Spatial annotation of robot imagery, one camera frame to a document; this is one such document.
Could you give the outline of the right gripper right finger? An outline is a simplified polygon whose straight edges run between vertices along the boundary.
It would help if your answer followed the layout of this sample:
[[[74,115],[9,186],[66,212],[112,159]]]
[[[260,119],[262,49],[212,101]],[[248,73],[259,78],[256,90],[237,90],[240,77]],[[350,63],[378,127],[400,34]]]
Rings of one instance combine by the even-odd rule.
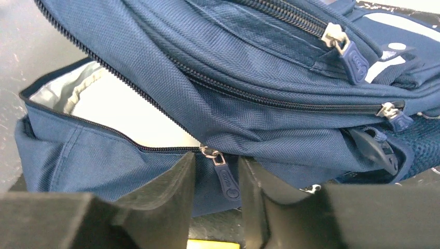
[[[251,158],[238,162],[247,248],[439,248],[439,189],[296,189]]]

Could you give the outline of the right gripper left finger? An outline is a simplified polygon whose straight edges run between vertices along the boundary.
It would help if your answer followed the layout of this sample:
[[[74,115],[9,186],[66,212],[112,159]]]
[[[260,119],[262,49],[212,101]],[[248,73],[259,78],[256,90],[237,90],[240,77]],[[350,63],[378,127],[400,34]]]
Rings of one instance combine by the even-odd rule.
[[[115,203],[91,193],[3,193],[1,248],[186,248],[195,169],[186,153]]]

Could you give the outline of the navy blue student backpack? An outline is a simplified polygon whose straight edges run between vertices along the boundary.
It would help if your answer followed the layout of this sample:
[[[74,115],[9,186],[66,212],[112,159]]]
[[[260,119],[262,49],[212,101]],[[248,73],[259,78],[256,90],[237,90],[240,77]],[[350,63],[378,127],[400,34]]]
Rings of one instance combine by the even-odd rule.
[[[356,1],[37,1],[88,57],[20,92],[30,192],[116,201],[196,156],[193,216],[238,158],[295,188],[439,165],[439,28]]]

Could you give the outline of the yellow book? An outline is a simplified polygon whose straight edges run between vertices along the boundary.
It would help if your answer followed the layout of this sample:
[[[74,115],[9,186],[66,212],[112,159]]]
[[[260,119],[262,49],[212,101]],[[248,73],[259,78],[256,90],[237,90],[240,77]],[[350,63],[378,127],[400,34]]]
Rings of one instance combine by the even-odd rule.
[[[188,239],[187,249],[240,249],[238,243]]]

